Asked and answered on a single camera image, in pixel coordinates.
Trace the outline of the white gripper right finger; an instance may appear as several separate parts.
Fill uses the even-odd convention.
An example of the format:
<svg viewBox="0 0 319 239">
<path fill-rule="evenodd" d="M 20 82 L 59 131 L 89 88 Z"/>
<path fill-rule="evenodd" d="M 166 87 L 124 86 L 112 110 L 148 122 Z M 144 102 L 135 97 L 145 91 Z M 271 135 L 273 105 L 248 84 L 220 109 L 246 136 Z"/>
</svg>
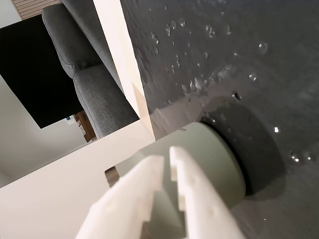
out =
<svg viewBox="0 0 319 239">
<path fill-rule="evenodd" d="M 188 239 L 244 239 L 223 199 L 193 157 L 180 146 L 169 149 L 171 180 L 178 208 L 185 213 Z"/>
</svg>

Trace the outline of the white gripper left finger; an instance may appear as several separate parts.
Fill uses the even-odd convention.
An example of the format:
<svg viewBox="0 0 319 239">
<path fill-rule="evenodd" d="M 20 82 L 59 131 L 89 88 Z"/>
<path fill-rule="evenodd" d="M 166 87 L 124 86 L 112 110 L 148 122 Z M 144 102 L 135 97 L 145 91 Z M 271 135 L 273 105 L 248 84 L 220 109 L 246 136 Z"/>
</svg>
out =
<svg viewBox="0 0 319 239">
<path fill-rule="evenodd" d="M 164 157 L 141 160 L 89 210 L 78 239 L 138 239 L 151 219 L 154 194 L 162 189 Z"/>
</svg>

